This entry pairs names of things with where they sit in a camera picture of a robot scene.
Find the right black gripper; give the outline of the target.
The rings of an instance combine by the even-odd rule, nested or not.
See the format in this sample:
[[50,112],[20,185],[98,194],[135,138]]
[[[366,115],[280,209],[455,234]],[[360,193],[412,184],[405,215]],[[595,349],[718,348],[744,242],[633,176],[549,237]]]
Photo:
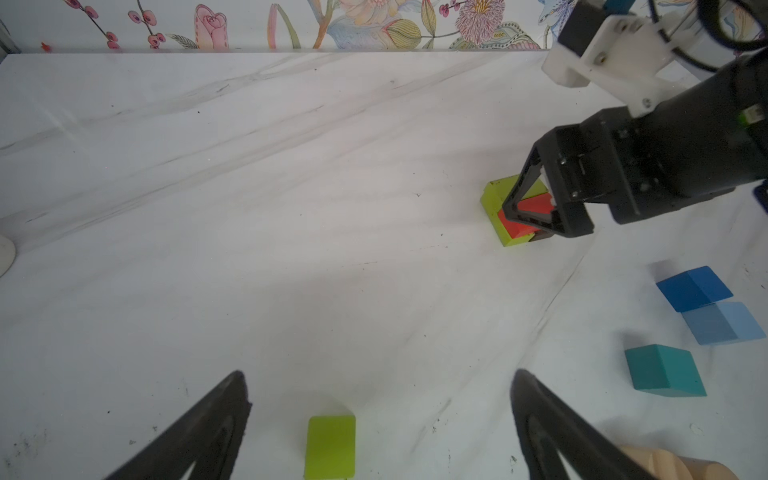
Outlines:
[[685,196],[662,178],[640,146],[625,108],[603,109],[579,124],[556,127],[534,143],[502,204],[512,223],[536,228],[544,238],[592,234],[588,203],[605,204],[614,221],[647,220],[733,192]]

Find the teal cube block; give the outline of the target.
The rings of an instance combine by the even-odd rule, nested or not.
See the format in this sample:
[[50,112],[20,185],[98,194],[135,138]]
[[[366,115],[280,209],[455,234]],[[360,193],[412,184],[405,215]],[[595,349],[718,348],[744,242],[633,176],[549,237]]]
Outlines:
[[650,344],[627,349],[624,355],[637,391],[669,398],[707,396],[688,350]]

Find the dark brown wood block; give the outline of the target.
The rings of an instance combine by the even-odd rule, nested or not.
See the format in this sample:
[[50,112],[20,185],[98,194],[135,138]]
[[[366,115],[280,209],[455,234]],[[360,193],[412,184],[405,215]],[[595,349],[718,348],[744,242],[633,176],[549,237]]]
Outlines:
[[554,234],[549,231],[539,230],[531,238],[531,242],[541,241],[553,237]]

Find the red rectangular block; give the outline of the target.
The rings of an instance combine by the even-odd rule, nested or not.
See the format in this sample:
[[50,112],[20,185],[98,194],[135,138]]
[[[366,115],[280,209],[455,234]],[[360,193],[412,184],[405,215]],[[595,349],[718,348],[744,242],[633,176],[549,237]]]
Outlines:
[[[548,221],[554,207],[555,205],[553,204],[552,195],[550,193],[544,193],[520,201],[517,204],[517,213],[527,217],[533,216],[538,221]],[[512,240],[520,240],[524,237],[529,237],[540,230],[537,226],[509,220],[503,208],[498,211],[497,217]]]

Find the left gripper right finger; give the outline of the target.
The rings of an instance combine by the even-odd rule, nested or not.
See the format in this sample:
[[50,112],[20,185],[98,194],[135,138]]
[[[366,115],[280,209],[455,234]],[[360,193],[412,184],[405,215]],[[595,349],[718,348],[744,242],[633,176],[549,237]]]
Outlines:
[[567,479],[564,461],[582,479],[652,477],[529,371],[515,372],[510,402],[531,479]]

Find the light blue cube block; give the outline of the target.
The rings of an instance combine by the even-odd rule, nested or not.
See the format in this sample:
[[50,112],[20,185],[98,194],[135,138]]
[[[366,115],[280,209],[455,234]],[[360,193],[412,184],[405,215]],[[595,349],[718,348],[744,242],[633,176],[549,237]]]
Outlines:
[[718,302],[682,313],[699,345],[715,346],[766,338],[766,333],[741,302]]

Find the dark blue cube block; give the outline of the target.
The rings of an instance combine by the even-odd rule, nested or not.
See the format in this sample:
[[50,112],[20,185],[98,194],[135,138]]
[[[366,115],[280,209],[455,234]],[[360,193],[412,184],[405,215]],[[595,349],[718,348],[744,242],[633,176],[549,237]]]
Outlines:
[[676,274],[658,281],[656,286],[678,313],[696,310],[734,296],[709,266]]

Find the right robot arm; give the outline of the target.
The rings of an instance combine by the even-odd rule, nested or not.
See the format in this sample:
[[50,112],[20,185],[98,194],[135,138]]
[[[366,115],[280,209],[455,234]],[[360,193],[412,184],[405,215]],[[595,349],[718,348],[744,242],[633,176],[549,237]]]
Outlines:
[[603,109],[536,141],[502,204],[504,217],[547,235],[589,235],[589,203],[627,224],[757,182],[767,204],[767,53],[742,56],[634,118]]

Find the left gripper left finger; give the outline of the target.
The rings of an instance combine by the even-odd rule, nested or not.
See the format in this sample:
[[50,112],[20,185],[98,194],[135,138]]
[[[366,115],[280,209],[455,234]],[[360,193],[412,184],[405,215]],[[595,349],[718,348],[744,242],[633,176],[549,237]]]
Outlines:
[[110,479],[231,477],[252,404],[236,370],[191,407]]

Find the lime green long block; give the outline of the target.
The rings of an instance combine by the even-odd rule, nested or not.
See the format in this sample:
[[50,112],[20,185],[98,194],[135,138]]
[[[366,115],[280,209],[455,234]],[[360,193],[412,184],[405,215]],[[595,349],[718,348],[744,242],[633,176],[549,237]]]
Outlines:
[[[497,217],[498,211],[502,208],[503,202],[507,199],[508,195],[512,191],[513,187],[517,183],[519,176],[514,175],[490,181],[486,184],[482,197],[480,199],[481,205],[490,220],[494,231],[504,247],[510,247],[523,243],[528,243],[534,235],[524,237],[520,240],[512,240],[506,233],[500,220]],[[537,196],[540,194],[549,193],[547,187],[541,180],[537,180],[534,185],[524,195],[523,199]]]

